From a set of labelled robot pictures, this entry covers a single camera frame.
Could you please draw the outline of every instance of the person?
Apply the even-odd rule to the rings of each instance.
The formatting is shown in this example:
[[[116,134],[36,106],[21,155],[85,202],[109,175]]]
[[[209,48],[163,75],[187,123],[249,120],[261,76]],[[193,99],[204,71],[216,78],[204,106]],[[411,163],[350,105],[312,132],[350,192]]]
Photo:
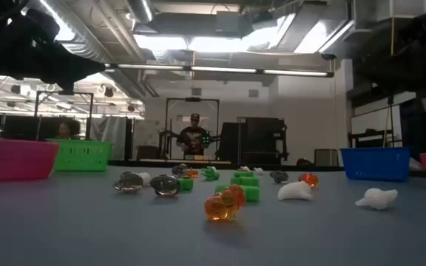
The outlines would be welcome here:
[[[202,136],[208,134],[205,129],[199,126],[200,115],[192,114],[190,116],[191,126],[186,127],[179,134],[177,146],[182,148],[183,156],[185,155],[203,155],[205,145],[202,144]]]
[[[57,138],[61,138],[64,140],[77,140],[78,138],[72,133],[72,129],[68,122],[62,122],[58,125],[58,136]]]

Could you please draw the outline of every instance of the orange translucent toy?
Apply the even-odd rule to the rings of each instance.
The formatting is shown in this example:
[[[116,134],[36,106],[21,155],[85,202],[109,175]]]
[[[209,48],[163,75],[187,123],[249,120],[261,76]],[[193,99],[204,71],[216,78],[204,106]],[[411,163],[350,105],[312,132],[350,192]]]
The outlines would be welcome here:
[[[183,173],[183,177],[186,177],[186,178],[197,178],[198,177],[198,171],[185,170],[184,173]]]
[[[209,197],[205,202],[205,212],[208,219],[218,221],[233,220],[240,207],[246,204],[246,196],[238,185],[225,188],[219,196]]]
[[[311,188],[318,186],[318,177],[315,174],[301,174],[299,176],[299,181],[307,183]]]

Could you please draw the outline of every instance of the green toy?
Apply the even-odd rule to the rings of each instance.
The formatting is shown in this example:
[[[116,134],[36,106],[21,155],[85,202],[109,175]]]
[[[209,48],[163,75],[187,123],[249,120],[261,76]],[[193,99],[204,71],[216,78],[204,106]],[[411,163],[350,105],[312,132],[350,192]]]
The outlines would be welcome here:
[[[180,191],[191,191],[193,189],[193,179],[192,178],[179,178],[180,182]]]
[[[214,193],[219,194],[226,187],[228,187],[228,185],[216,185],[216,187],[214,188]],[[250,185],[240,185],[240,187],[244,191],[244,196],[246,196],[246,202],[259,202],[259,187]]]
[[[201,175],[206,177],[207,181],[215,181],[220,179],[220,173],[215,167],[208,166],[207,168],[201,169]]]
[[[259,186],[259,179],[256,177],[232,177],[231,184]]]
[[[236,171],[234,177],[254,177],[254,172],[252,171]]]

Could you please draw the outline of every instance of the white toy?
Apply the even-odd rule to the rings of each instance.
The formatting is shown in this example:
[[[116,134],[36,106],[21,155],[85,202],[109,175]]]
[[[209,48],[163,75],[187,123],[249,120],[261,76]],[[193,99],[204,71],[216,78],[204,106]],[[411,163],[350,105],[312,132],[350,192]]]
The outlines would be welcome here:
[[[260,167],[258,167],[258,168],[254,167],[254,171],[256,172],[257,175],[263,175],[264,174],[264,170]]]
[[[143,180],[143,186],[151,186],[151,175],[149,173],[139,173]]]
[[[371,207],[376,210],[385,210],[397,198],[397,190],[382,191],[378,188],[369,188],[364,198],[356,201],[358,207]]]
[[[311,200],[312,197],[313,196],[311,195],[310,186],[303,181],[284,185],[282,188],[280,188],[279,194],[277,195],[278,200]]]

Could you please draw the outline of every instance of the man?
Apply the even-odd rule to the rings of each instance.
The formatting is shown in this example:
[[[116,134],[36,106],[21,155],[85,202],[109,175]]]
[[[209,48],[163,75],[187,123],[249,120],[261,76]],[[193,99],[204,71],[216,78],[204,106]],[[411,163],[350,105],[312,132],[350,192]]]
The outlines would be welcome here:
[[[199,114],[190,116],[191,126],[185,128],[177,139],[177,146],[182,148],[183,156],[185,155],[203,155],[205,146],[202,144],[202,136],[208,134],[205,129],[198,126],[200,122]]]

